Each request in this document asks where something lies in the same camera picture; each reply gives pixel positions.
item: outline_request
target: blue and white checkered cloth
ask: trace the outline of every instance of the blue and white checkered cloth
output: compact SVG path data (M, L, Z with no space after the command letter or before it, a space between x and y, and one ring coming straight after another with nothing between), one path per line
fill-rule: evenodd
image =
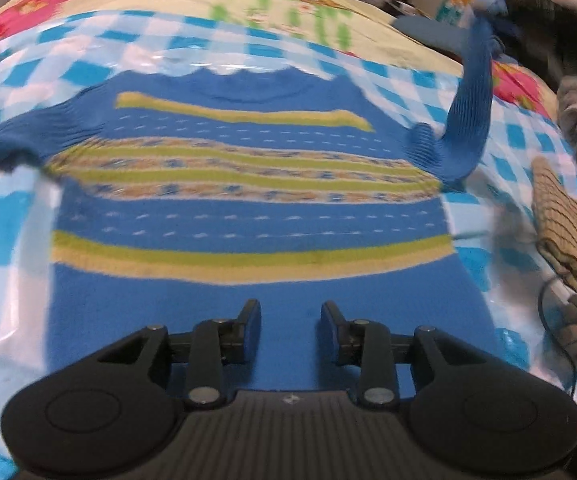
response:
M331 78L347 73L395 120L430 123L439 133L458 78L347 56L270 32L144 11L88 12L44 23L0 42L0 122L74 96L125 70L185 75L287 65ZM444 194L457 251L488 299L513 364L562 384L544 357L537 290L553 275L535 251L530 161L545 155L577 198L577 169L557 127L495 99L482 163L462 190ZM38 170L0 172L0 413L8 399L46 372L48 261L60 190ZM563 382L567 371L559 371ZM0 437L0 455L7 451ZM10 472L0 458L0 479Z

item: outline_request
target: ribbed knit sleeve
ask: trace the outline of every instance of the ribbed knit sleeve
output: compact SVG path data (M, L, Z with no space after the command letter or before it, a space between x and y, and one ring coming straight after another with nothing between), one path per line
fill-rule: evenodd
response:
M115 94L107 84L83 90L59 105L32 110L0 124L0 164L25 153L46 163L53 155L101 132Z
M463 79L446 119L446 132L435 138L431 127L415 124L407 134L407 158L444 183L467 177L477 166L491 126L492 29L485 17L473 23L465 51Z

